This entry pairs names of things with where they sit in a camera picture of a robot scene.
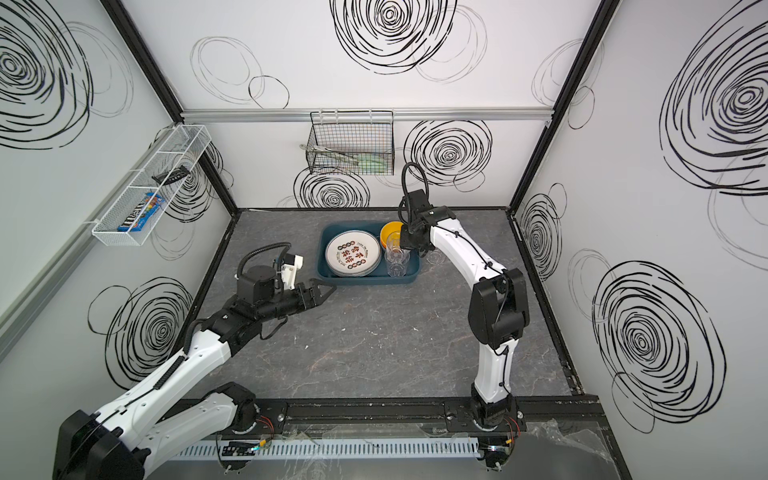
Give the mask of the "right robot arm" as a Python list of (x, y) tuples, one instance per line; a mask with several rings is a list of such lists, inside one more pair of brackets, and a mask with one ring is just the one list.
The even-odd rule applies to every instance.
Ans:
[(517, 410), (512, 393), (512, 358), (530, 324), (524, 274), (495, 261), (475, 242), (447, 207), (430, 203), (424, 189), (405, 191), (398, 206), (401, 245), (424, 256), (440, 251), (470, 290), (468, 324), (479, 344), (471, 386), (474, 422), (491, 430)]

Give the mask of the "yellow bowl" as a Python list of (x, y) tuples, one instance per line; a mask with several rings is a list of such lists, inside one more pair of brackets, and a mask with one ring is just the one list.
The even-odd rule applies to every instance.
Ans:
[(401, 221), (390, 221), (384, 224), (379, 232), (379, 240), (383, 248), (387, 246), (387, 239), (390, 235), (401, 232), (403, 223)]

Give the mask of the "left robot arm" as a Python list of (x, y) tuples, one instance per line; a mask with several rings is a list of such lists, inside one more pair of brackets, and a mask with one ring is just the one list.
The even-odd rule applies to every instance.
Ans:
[(70, 415), (59, 428), (53, 478), (145, 479), (209, 435), (226, 430), (248, 434), (259, 424), (271, 428), (254, 394), (235, 382), (176, 414), (170, 411), (252, 339), (266, 339), (264, 323), (283, 326), (290, 316), (322, 305), (335, 292), (335, 285), (320, 279), (297, 281), (303, 260), (290, 248), (279, 242), (246, 254), (237, 267), (235, 294), (190, 326), (177, 353), (96, 412)]

